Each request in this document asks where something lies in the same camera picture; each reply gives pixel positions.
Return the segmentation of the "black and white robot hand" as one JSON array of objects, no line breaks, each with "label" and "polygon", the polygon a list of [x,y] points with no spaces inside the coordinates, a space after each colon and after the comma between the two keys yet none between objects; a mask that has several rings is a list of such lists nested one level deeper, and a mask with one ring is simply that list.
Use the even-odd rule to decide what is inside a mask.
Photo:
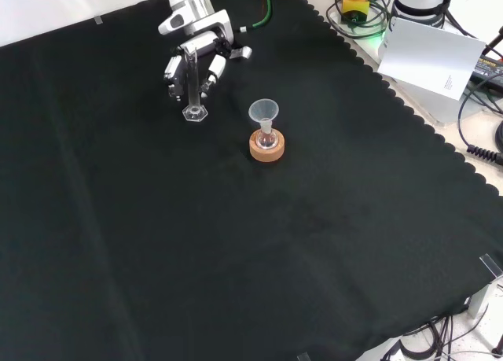
[{"label": "black and white robot hand", "polygon": [[170,59],[163,74],[169,95],[178,100],[184,94],[187,73],[184,57],[186,47],[192,46],[199,58],[211,53],[215,55],[207,76],[201,83],[200,92],[203,98],[208,96],[213,86],[220,80],[228,60],[248,59],[252,55],[250,47],[238,46],[234,42],[229,15],[224,9],[197,18],[187,8],[180,8],[158,27],[161,35],[168,35],[178,30],[184,31],[189,39],[175,49],[175,55]]}]

